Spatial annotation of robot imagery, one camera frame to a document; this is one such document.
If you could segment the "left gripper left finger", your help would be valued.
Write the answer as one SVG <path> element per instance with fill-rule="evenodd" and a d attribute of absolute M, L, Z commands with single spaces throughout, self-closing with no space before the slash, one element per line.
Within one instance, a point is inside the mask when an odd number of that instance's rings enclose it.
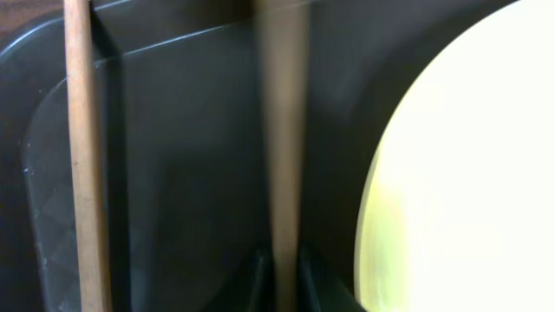
<path fill-rule="evenodd" d="M 273 310 L 273 260 L 268 249 L 254 250 L 225 282 L 216 297 L 220 312 Z"/>

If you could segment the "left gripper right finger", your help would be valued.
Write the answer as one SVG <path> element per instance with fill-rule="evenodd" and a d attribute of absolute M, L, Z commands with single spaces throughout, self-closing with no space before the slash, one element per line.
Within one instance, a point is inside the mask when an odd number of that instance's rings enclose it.
<path fill-rule="evenodd" d="M 364 312 L 341 279 L 311 249 L 300 251 L 298 287 L 303 312 Z"/>

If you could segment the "yellow round plate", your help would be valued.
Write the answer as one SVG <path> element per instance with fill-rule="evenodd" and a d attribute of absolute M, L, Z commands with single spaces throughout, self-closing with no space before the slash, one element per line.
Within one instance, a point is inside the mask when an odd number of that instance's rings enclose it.
<path fill-rule="evenodd" d="M 451 41 L 393 113 L 356 230 L 368 311 L 554 308 L 554 4 Z"/>

